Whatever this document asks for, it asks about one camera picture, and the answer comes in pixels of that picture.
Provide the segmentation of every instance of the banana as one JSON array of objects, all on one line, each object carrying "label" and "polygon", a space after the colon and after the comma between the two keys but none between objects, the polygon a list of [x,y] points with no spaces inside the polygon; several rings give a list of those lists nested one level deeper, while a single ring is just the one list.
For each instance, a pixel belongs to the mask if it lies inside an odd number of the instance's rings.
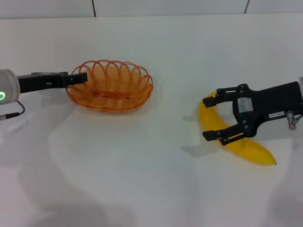
[{"label": "banana", "polygon": [[[213,92],[208,97],[215,97],[216,92]],[[216,111],[216,107],[206,108],[204,103],[200,103],[199,108],[200,122],[206,131],[208,130],[220,130],[228,128],[229,126],[220,118]],[[276,160],[273,155],[264,148],[263,146],[257,144],[251,139],[243,138],[241,140],[235,141],[233,143],[224,146],[225,149],[229,150],[235,155],[238,155],[250,162],[271,166],[276,165]]]}]

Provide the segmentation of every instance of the white tabletop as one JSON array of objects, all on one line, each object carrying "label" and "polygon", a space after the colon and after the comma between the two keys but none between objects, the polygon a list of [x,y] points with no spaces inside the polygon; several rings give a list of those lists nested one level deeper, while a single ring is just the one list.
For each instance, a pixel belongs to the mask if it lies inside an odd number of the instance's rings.
[{"label": "white tabletop", "polygon": [[25,114],[0,122],[1,227],[302,226],[302,124],[263,124],[254,139],[278,164],[258,166],[205,142],[197,105],[217,88],[297,81],[303,14],[1,20],[0,31],[0,69],[17,75],[109,59],[156,83],[131,114],[74,106],[63,89],[22,95]]}]

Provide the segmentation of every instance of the label sticker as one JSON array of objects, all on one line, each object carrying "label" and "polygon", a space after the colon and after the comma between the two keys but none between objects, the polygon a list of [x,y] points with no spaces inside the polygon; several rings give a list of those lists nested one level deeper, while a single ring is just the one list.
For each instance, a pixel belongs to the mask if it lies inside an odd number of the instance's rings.
[{"label": "label sticker", "polygon": [[238,98],[239,113],[253,111],[251,98]]},{"label": "label sticker", "polygon": [[269,114],[269,117],[273,118],[273,117],[279,117],[279,116],[284,116],[284,115],[285,115],[284,111],[281,111],[281,112]]}]

